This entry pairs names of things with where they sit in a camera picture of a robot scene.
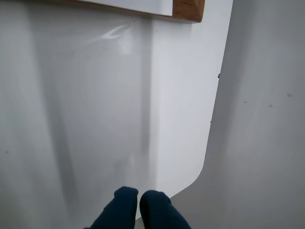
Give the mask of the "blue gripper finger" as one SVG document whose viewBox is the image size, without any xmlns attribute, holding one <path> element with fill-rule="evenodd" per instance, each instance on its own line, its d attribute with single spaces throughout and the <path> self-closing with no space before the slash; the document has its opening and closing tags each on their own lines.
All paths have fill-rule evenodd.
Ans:
<svg viewBox="0 0 305 229">
<path fill-rule="evenodd" d="M 114 198 L 90 226 L 91 229 L 133 229 L 137 211 L 138 190 L 121 187 Z"/>
<path fill-rule="evenodd" d="M 172 205 L 171 200 L 155 190 L 146 191 L 140 199 L 140 213 L 146 229 L 189 229 L 184 217 Z"/>
</svg>

